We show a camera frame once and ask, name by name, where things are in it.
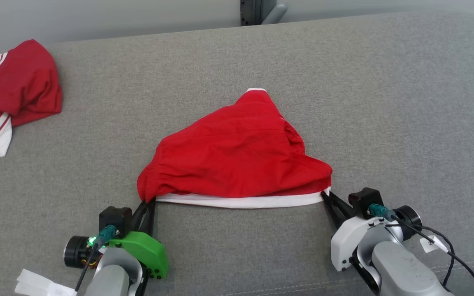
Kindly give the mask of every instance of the white wall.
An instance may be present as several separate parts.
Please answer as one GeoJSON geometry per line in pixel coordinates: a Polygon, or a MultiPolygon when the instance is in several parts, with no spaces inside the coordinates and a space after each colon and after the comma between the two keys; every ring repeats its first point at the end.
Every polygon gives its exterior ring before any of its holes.
{"type": "MultiPolygon", "coordinates": [[[[425,8],[474,13],[474,0],[284,2],[283,22],[425,8]]],[[[32,38],[47,44],[238,25],[238,0],[0,0],[0,52],[32,38]]]]}

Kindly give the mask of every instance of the teal connector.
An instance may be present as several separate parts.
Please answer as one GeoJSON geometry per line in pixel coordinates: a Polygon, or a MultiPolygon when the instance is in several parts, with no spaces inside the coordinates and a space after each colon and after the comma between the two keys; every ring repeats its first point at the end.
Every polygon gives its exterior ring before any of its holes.
{"type": "Polygon", "coordinates": [[[382,206],[381,204],[376,204],[376,203],[371,204],[369,206],[369,211],[371,215],[373,216],[383,217],[387,219],[388,221],[395,220],[392,218],[392,216],[396,215],[396,213],[393,210],[390,210],[389,208],[382,206]]]}

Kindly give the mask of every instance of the white plastic part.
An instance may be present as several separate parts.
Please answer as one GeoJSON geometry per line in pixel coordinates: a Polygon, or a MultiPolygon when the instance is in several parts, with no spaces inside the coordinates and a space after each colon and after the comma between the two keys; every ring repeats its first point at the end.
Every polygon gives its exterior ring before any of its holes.
{"type": "Polygon", "coordinates": [[[17,278],[14,292],[28,296],[76,296],[72,288],[54,283],[32,271],[24,269],[17,278]]]}
{"type": "Polygon", "coordinates": [[[420,243],[422,244],[423,250],[426,253],[435,251],[435,250],[442,250],[444,252],[449,252],[446,246],[436,237],[436,236],[429,236],[431,240],[434,240],[434,244],[429,242],[426,238],[420,238],[420,243]]]}
{"type": "Polygon", "coordinates": [[[341,224],[331,240],[332,264],[337,271],[350,267],[349,258],[352,257],[367,229],[379,223],[378,217],[368,220],[353,217],[341,224]]]}

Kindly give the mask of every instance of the red cloth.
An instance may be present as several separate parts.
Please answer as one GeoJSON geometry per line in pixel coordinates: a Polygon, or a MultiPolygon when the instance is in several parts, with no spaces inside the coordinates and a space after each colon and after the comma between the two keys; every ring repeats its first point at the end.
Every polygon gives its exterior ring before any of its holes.
{"type": "Polygon", "coordinates": [[[167,193],[217,197],[322,191],[332,168],[305,155],[304,143],[264,90],[249,90],[164,138],[137,188],[142,200],[167,193]]]}
{"type": "Polygon", "coordinates": [[[0,130],[60,113],[62,91],[56,64],[35,40],[0,54],[0,130]]]}

